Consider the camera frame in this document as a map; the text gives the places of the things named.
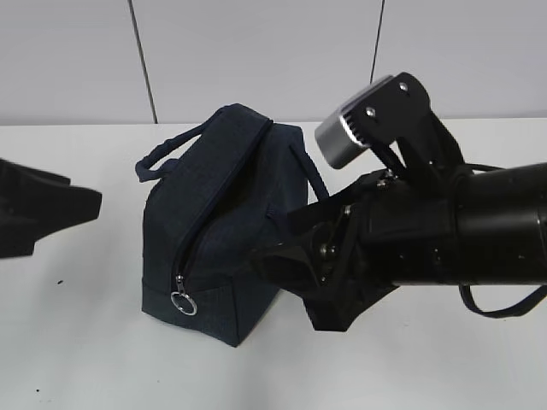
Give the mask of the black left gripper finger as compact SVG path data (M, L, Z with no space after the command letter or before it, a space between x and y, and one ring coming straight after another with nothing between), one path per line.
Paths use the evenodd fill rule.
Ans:
M71 179L1 160L1 226L53 233L95 220L102 194Z
M30 256L44 227L37 220L1 218L1 258Z

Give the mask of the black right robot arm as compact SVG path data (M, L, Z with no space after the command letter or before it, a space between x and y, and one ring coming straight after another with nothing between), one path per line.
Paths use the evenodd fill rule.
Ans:
M530 285L489 319L520 317L546 297L546 166L467 165L446 193L426 196L386 170L362 175L288 214L289 237L251 256L261 278L302 301L317 331L346 331L394 290Z

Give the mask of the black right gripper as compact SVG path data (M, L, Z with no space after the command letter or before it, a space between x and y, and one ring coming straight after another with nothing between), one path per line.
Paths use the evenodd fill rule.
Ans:
M301 295L316 331L347 331L400 286L460 282L452 183L374 172L291 213L267 217L280 239L251 253L260 277Z

